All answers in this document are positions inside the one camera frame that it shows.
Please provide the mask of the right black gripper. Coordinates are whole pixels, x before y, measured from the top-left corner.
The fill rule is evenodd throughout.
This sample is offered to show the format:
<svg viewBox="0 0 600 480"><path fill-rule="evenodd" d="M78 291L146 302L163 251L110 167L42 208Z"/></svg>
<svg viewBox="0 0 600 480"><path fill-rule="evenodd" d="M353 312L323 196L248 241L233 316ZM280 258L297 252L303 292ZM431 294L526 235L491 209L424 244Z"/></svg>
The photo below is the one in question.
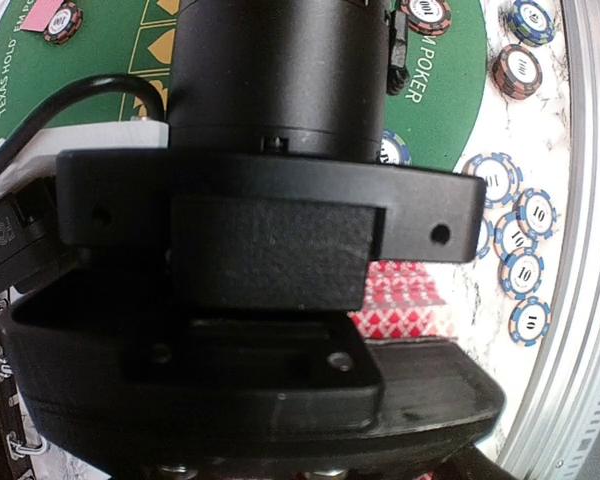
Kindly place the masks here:
<svg viewBox="0 0 600 480"><path fill-rule="evenodd" d="M78 262L2 332L40 434L109 473L428 470L497 383L445 339L371 342L370 263L474 258L485 186L410 167L200 150L56 160Z"/></svg>

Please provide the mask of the red playing card deck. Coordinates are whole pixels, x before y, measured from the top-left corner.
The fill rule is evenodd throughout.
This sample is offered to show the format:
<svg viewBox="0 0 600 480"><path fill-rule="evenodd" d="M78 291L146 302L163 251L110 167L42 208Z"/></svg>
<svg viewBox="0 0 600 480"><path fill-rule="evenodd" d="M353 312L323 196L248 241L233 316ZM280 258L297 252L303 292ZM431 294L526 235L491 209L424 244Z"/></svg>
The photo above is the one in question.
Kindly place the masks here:
<svg viewBox="0 0 600 480"><path fill-rule="evenodd" d="M368 339L454 338L457 334L434 278L418 262L373 262L363 306L349 318Z"/></svg>

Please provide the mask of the red card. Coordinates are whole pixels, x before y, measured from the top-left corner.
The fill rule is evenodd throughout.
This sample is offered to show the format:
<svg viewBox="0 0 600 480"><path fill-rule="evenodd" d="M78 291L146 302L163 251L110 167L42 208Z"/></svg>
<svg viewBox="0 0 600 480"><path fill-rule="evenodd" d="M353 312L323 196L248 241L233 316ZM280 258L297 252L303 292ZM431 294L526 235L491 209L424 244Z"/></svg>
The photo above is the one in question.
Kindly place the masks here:
<svg viewBox="0 0 600 480"><path fill-rule="evenodd" d="M62 4L63 0L36 0L28 10L20 29L29 32L43 32Z"/></svg>

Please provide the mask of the brown chip stack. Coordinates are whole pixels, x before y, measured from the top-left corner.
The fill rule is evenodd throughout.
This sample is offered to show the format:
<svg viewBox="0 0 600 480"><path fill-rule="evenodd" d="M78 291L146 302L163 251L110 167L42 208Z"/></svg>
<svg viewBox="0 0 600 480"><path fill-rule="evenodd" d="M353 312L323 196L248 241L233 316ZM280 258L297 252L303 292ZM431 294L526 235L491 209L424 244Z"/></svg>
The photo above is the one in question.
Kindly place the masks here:
<svg viewBox="0 0 600 480"><path fill-rule="evenodd" d="M520 45L506 45L492 66L497 88L510 98L524 100L535 94L543 82L539 61Z"/></svg>

